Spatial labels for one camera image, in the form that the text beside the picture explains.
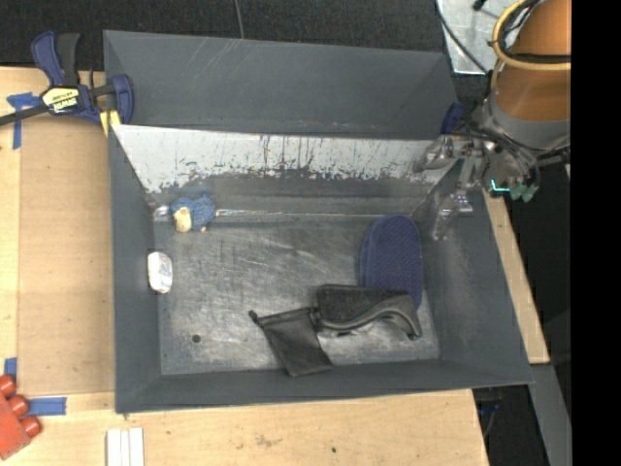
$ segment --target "bin floor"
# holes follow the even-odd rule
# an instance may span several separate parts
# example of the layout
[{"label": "bin floor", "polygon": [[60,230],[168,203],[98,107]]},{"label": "bin floor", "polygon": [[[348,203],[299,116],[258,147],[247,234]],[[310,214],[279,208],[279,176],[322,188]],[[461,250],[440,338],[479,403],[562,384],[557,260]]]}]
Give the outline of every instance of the bin floor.
[{"label": "bin floor", "polygon": [[[323,284],[358,284],[359,250],[375,218],[220,218],[205,233],[156,222],[157,247],[174,265],[171,291],[158,296],[162,373],[280,367],[248,311],[265,316],[311,306]],[[319,340],[335,365],[438,358],[426,295],[418,315],[424,334],[415,341],[381,320]]]}]

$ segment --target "yellow label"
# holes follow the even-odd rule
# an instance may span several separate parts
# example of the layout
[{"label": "yellow label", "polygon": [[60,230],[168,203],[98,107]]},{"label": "yellow label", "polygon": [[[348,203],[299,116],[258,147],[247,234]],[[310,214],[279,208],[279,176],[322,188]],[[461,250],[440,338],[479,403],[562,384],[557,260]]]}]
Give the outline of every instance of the yellow label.
[{"label": "yellow label", "polygon": [[53,107],[57,113],[67,107],[78,105],[79,96],[80,92],[76,88],[52,88],[41,97],[41,100],[48,107]]}]

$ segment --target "yellow object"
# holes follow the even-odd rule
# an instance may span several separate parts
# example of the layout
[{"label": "yellow object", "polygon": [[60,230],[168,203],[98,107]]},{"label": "yellow object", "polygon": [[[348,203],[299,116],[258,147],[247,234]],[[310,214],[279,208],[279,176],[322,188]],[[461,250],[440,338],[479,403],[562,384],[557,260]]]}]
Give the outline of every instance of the yellow object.
[{"label": "yellow object", "polygon": [[108,138],[109,125],[122,124],[118,111],[115,109],[112,109],[111,111],[104,111],[99,115],[99,118],[101,119],[101,125],[104,128],[106,138]]},{"label": "yellow object", "polygon": [[173,214],[175,218],[175,227],[180,233],[186,233],[192,229],[192,216],[187,207],[181,207]]}]

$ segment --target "small blue object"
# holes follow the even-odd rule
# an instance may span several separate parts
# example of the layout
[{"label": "small blue object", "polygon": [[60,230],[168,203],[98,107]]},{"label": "small blue object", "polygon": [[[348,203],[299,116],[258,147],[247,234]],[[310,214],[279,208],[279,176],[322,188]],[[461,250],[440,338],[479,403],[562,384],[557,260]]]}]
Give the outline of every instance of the small blue object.
[{"label": "small blue object", "polygon": [[360,250],[360,286],[403,290],[414,308],[423,299],[422,252],[418,229],[407,216],[384,216],[367,231]]},{"label": "small blue object", "polygon": [[464,116],[465,111],[466,108],[462,104],[460,104],[459,102],[453,102],[448,108],[448,112],[444,116],[440,134],[443,135],[447,133],[452,133],[459,125],[459,121]]},{"label": "small blue object", "polygon": [[[33,95],[31,92],[19,93],[17,95],[9,95],[7,102],[11,104],[11,107],[16,112],[21,111],[24,107],[37,107],[41,105],[41,99],[37,95]],[[21,121],[16,121],[13,128],[13,150],[17,150],[21,147]]]},{"label": "small blue object", "polygon": [[26,416],[63,416],[67,414],[67,397],[28,399]]},{"label": "small blue object", "polygon": [[193,230],[199,231],[215,218],[215,203],[207,195],[201,195],[197,199],[178,198],[171,204],[171,215],[182,207],[187,207],[190,211]]},{"label": "small blue object", "polygon": [[4,360],[4,374],[11,375],[13,378],[17,376],[17,358],[11,357]]}]

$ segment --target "blue tape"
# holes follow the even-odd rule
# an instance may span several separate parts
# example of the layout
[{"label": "blue tape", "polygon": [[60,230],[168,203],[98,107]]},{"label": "blue tape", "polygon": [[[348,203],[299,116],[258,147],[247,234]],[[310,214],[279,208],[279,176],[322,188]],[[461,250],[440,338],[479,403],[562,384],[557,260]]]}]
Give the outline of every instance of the blue tape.
[{"label": "blue tape", "polygon": [[63,416],[67,414],[67,397],[28,399],[26,416]]},{"label": "blue tape", "polygon": [[[4,360],[4,374],[17,379],[17,358]],[[38,397],[28,399],[25,416],[63,416],[67,414],[67,397]]]},{"label": "blue tape", "polygon": [[[17,95],[9,95],[7,102],[16,112],[21,111],[24,107],[37,107],[41,105],[41,99],[31,92],[19,93]],[[17,120],[13,128],[13,150],[21,147],[21,121]]]},{"label": "blue tape", "polygon": [[4,375],[11,375],[13,378],[17,377],[17,358],[11,357],[4,360]]}]

